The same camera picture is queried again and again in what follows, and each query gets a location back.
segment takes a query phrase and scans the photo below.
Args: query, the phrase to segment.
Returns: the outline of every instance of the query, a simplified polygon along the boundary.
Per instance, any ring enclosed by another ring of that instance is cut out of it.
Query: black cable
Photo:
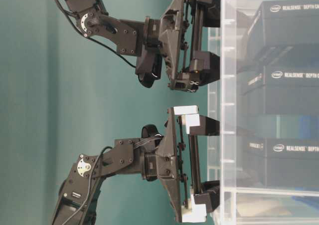
[[[60,1],[59,0],[54,0],[55,3],[57,4],[58,8],[60,9],[60,11],[64,14],[64,16],[66,17],[66,19],[68,20],[68,22],[72,25],[73,29],[82,37],[94,42],[94,43],[97,43],[101,46],[103,46],[104,48],[108,49],[109,51],[111,51],[112,53],[114,53],[115,55],[117,55],[119,58],[121,58],[125,63],[127,63],[130,67],[132,68],[136,68],[136,66],[134,66],[133,64],[131,64],[127,59],[125,59],[123,56],[121,56],[120,54],[117,54],[117,52],[115,50],[113,50],[112,48],[110,48],[109,46],[95,40],[95,39],[92,39],[92,38],[89,38],[89,37],[85,37],[78,29],[77,27],[74,25],[74,23],[71,21],[70,19],[70,16],[73,16],[75,17],[75,15],[69,11],[66,11],[63,6],[61,5]]]
[[[85,204],[88,202],[90,194],[91,194],[91,185],[92,185],[92,176],[93,176],[93,172],[96,168],[96,165],[98,164],[100,158],[102,157],[103,153],[105,152],[105,150],[107,149],[112,149],[112,147],[107,146],[104,149],[102,149],[100,155],[96,158],[96,161],[92,167],[92,170],[90,172],[90,176],[89,176],[89,186],[88,186],[88,193],[86,195],[86,198],[84,200],[84,202],[82,203],[82,205],[79,207],[79,209],[77,211],[74,212],[74,214],[72,214],[62,225],[66,225],[75,215],[78,214],[79,211],[81,211],[83,209],[83,207],[85,206]]]

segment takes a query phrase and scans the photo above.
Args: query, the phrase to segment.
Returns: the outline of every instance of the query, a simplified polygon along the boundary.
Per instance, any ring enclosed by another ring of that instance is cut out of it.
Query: black plastic part
[[[208,51],[194,51],[189,71],[200,72],[199,86],[203,86],[220,79],[220,57]]]
[[[199,116],[200,126],[190,127],[190,135],[219,136],[220,122],[206,116]]]
[[[207,213],[212,213],[219,207],[220,182],[209,181],[202,183],[203,193],[194,195],[195,204],[205,204]]]
[[[136,62],[135,74],[139,82],[146,88],[151,88],[155,80],[161,76],[162,56],[153,51],[148,51],[142,46],[142,54]]]

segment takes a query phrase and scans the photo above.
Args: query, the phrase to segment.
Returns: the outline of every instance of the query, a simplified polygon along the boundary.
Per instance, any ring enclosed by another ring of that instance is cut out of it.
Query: transparent plastic bin
[[[319,0],[222,0],[208,178],[221,225],[319,225]]]

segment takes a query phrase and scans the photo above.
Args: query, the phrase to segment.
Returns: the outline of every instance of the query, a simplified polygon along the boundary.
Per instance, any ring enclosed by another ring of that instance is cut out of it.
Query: intel logo
[[[271,8],[270,8],[270,11],[271,12],[278,12],[281,10],[281,6],[280,5],[273,5]]]
[[[274,146],[275,152],[282,152],[284,150],[285,150],[285,146],[283,144],[277,144],[276,146]]]
[[[274,73],[271,74],[271,77],[273,77],[274,79],[279,79],[281,77],[283,77],[283,72],[282,71],[275,71]]]

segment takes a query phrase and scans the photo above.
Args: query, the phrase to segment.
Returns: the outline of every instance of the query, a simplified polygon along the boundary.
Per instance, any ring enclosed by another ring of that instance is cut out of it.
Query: green backdrop
[[[104,0],[111,16],[139,21],[159,18],[170,1]],[[152,89],[142,87],[132,68],[79,37],[53,0],[0,0],[0,14],[2,225],[49,224],[57,191],[79,154],[96,155],[114,139],[138,137],[149,123],[163,132],[170,106],[196,104],[206,114],[206,87],[195,94],[170,91],[164,72]],[[204,181],[206,138],[200,156]],[[102,186],[97,225],[175,224],[173,217],[159,181],[115,176]]]

